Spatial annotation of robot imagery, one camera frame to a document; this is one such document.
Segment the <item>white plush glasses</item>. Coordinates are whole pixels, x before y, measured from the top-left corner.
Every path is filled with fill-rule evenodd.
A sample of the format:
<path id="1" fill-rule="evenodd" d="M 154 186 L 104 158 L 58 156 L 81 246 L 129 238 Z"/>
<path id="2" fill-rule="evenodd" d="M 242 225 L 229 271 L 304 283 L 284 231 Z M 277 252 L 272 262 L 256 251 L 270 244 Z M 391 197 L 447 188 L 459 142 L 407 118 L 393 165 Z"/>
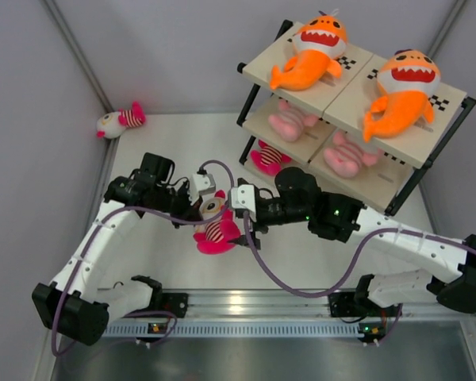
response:
<path id="1" fill-rule="evenodd" d="M 213 197 L 208 198 L 200 206 L 203 220 L 208 220 L 219 214 L 225 207 L 226 193 L 218 190 Z M 240 237 L 240 229 L 234 222 L 231 210 L 226 210 L 218 219 L 197 225 L 194 228 L 193 238 L 197 250 L 206 255 L 219 255 L 232 250 L 235 245 L 232 240 Z"/>
<path id="2" fill-rule="evenodd" d="M 282 170 L 285 164 L 292 161 L 289 156 L 263 140 L 259 140 L 259 149 L 251 150 L 250 159 L 259 171 L 273 177 Z"/>

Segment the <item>pink striped plush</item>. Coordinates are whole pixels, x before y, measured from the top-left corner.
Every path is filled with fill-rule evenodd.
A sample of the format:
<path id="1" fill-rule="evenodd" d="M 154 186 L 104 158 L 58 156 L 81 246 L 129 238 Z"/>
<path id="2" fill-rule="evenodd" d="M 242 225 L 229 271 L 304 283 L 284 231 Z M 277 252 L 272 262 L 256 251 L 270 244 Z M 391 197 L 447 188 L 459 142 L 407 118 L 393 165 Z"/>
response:
<path id="1" fill-rule="evenodd" d="M 333 134 L 332 145 L 323 150 L 325 163 L 345 179 L 357 176 L 363 167 L 374 166 L 382 155 L 380 148 L 341 129 Z"/>
<path id="2" fill-rule="evenodd" d="M 284 141 L 295 142 L 306 128 L 312 128 L 319 121 L 319 117 L 280 99 L 276 111 L 269 115 L 267 121 Z"/>

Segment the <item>orange shark plush back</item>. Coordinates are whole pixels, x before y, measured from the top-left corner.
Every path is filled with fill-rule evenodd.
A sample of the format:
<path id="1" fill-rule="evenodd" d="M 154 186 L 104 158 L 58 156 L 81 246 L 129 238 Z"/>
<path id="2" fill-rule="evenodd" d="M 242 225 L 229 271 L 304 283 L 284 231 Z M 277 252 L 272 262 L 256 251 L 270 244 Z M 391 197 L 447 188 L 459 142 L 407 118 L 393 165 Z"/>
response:
<path id="1" fill-rule="evenodd" d="M 294 55 L 284 67 L 275 65 L 271 69 L 272 90 L 307 90 L 326 74 L 341 77 L 343 69 L 338 59 L 347 49 L 348 37 L 336 12 L 320 12 L 292 36 L 291 42 Z"/>

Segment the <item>orange shark plush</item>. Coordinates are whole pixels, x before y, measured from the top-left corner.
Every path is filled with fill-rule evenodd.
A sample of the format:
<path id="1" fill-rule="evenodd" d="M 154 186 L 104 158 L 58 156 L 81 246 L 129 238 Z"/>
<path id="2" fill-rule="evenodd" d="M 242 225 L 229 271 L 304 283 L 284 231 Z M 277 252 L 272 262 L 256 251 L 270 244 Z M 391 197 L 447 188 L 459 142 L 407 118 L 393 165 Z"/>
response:
<path id="1" fill-rule="evenodd" d="M 376 76 L 381 96 L 363 117 L 362 137 L 394 138 L 420 119 L 435 120 L 430 102 L 440 86 L 441 72 L 429 56 L 416 49 L 403 49 L 385 62 Z"/>
<path id="2" fill-rule="evenodd" d="M 341 77 L 343 69 L 338 59 L 347 49 L 348 37 L 336 12 L 320 12 L 292 36 L 291 42 L 294 55 L 284 67 L 275 65 L 271 69 L 272 90 L 307 90 L 326 74 Z"/>

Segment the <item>orange shark plush front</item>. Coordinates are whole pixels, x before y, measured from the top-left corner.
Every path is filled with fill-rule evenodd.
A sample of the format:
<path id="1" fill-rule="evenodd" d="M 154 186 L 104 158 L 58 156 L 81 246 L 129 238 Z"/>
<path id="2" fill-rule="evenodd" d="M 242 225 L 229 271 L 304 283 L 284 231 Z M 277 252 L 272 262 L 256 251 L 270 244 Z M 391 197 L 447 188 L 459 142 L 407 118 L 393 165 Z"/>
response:
<path id="1" fill-rule="evenodd" d="M 429 56 L 416 49 L 403 49 L 385 62 L 376 76 L 381 96 L 363 117 L 362 137 L 394 138 L 420 119 L 435 120 L 430 102 L 440 86 L 441 72 Z"/>

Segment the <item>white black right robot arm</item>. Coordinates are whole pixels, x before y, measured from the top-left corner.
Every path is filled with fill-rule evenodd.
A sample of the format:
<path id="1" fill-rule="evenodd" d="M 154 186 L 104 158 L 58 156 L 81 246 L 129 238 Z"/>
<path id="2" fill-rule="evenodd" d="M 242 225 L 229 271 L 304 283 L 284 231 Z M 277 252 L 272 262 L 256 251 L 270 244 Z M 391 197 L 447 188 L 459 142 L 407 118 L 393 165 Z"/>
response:
<path id="1" fill-rule="evenodd" d="M 286 167 L 274 178 L 278 194 L 264 198 L 260 189 L 239 179 L 228 192 L 228 205 L 244 223 L 236 243 L 248 246 L 263 272 L 284 291 L 301 298 L 323 298 L 336 293 L 348 280 L 367 245 L 413 265 L 397 274 L 368 274 L 354 289 L 355 308 L 365 315 L 405 303 L 433 303 L 476 314 L 476 235 L 451 239 L 395 221 L 356 198 L 322 190 L 316 178 L 299 167 Z M 288 286 L 266 265 L 258 252 L 255 233 L 271 226 L 304 222 L 327 241 L 354 246 L 346 271 L 323 291 Z"/>

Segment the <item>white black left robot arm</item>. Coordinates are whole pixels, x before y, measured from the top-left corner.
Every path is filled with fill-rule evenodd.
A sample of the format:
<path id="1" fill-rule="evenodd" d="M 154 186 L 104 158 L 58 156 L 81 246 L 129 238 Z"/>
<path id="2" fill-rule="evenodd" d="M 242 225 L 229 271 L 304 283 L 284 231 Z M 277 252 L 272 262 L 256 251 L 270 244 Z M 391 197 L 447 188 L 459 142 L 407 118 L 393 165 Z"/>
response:
<path id="1" fill-rule="evenodd" d="M 162 284 L 149 276 L 134 275 L 107 291 L 99 286 L 108 268 L 127 258 L 118 247 L 146 213 L 166 218 L 175 228 L 201 223 L 202 196 L 214 191 L 215 181 L 199 168 L 176 187 L 170 182 L 174 169 L 173 160 L 145 153 L 130 175 L 112 180 L 75 253 L 50 283 L 36 285 L 34 306 L 54 337 L 91 346 L 113 321 L 135 312 L 146 317 L 161 312 Z"/>

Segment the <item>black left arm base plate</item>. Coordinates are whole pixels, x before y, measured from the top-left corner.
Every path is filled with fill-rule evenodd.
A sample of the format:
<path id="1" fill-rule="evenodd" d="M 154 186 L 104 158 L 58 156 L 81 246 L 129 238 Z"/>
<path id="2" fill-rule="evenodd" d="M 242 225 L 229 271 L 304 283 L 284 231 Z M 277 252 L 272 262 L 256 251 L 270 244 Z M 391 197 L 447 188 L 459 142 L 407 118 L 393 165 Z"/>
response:
<path id="1" fill-rule="evenodd" d="M 150 301 L 149 305 L 134 310 L 126 314 L 127 318 L 133 316 L 146 317 L 146 316 L 159 316 L 158 311 L 171 312 L 177 318 L 184 318 L 188 309 L 189 295 L 182 292 L 163 292 L 157 294 Z"/>

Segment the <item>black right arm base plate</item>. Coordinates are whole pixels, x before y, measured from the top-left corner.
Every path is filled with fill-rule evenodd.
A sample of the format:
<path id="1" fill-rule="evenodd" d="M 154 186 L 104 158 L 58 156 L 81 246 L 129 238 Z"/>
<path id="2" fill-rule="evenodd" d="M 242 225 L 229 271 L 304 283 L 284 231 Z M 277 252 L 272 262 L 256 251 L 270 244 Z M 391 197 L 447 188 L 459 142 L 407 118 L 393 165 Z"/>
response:
<path id="1" fill-rule="evenodd" d="M 351 291 L 336 292 L 328 296 L 332 318 L 380 318 L 381 308 L 367 298 L 355 297 Z"/>

